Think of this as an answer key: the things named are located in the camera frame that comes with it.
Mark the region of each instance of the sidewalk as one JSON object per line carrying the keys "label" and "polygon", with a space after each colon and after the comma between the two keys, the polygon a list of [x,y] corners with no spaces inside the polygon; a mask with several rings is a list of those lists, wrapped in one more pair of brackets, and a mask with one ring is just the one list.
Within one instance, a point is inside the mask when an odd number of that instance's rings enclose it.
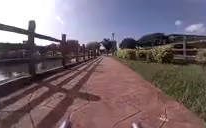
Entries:
{"label": "sidewalk", "polygon": [[75,128],[203,128],[203,121],[166,96],[141,76],[104,57],[87,81],[88,93],[100,101],[90,102],[73,113]]}
{"label": "sidewalk", "polygon": [[2,128],[204,128],[204,122],[110,57],[64,71],[0,99]]}

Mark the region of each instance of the river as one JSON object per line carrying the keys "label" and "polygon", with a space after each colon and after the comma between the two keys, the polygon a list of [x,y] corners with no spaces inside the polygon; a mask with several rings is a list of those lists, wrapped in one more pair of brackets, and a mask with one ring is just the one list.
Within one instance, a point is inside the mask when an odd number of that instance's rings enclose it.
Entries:
{"label": "river", "polygon": [[[49,70],[51,68],[62,66],[61,60],[47,61],[39,63],[36,66],[37,72]],[[19,76],[28,75],[28,64],[18,64],[12,66],[0,67],[0,82],[13,79]]]}

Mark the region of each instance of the wooden fence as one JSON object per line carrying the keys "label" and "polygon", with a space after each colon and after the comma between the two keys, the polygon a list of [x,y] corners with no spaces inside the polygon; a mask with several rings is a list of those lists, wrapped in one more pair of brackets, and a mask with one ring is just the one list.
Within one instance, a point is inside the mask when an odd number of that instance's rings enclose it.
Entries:
{"label": "wooden fence", "polygon": [[[56,39],[50,36],[35,33],[35,28],[36,28],[35,21],[29,21],[28,30],[17,28],[14,26],[0,24],[0,30],[2,31],[8,31],[8,32],[13,32],[13,33],[23,34],[23,35],[28,36],[28,40],[26,44],[5,44],[5,45],[2,44],[0,45],[0,50],[1,49],[14,49],[15,50],[15,48],[25,49],[27,51],[27,58],[0,60],[0,64],[1,63],[2,64],[3,63],[18,63],[18,62],[28,63],[29,74],[32,76],[35,76],[36,75],[35,65],[38,62],[43,62],[46,60],[62,60],[62,66],[66,67],[68,63],[68,56],[70,56],[68,55],[68,52],[67,52],[68,50],[70,51],[72,50],[72,52],[74,53],[72,57],[76,59],[76,62],[79,62],[79,57],[82,57],[83,61],[85,61],[87,60],[87,58],[91,59],[97,56],[96,51],[98,52],[99,49],[96,47],[92,49],[87,49],[85,45],[80,46],[78,44],[78,41],[74,42],[74,44],[71,45],[71,43],[68,44],[68,42],[66,41],[65,34],[62,34],[62,39],[59,40],[59,39]],[[35,45],[35,42],[34,42],[35,38],[59,43],[59,47],[54,50],[57,50],[58,52],[60,52],[61,56],[36,58],[35,54],[36,54],[37,49],[40,49],[43,47]]]}
{"label": "wooden fence", "polygon": [[160,46],[173,46],[174,60],[178,62],[195,62],[195,57],[199,49],[206,48],[206,36],[198,40],[188,41],[187,37],[183,38],[183,42],[170,43]]}

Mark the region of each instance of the blue sky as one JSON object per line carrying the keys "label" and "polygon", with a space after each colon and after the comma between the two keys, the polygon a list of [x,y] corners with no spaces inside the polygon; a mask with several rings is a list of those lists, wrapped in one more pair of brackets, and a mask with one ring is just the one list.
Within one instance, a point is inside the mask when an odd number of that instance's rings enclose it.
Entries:
{"label": "blue sky", "polygon": [[11,16],[17,21],[11,18],[11,22],[9,18],[4,19],[4,15],[9,15],[5,11],[0,15],[1,23],[27,28],[28,20],[34,19],[36,32],[59,39],[61,33],[65,33],[68,38],[77,39],[80,43],[110,38],[112,32],[118,41],[124,37],[139,39],[154,32],[206,34],[206,0],[20,1],[22,8],[28,4],[35,4],[36,8],[33,12],[26,9],[18,12],[17,9]]}

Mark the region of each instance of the grass verge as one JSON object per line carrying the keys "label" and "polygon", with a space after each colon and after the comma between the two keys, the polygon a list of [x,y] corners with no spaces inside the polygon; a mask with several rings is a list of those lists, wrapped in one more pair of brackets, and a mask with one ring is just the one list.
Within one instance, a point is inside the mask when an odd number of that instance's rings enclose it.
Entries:
{"label": "grass verge", "polygon": [[200,66],[114,59],[138,72],[206,122],[206,71]]}

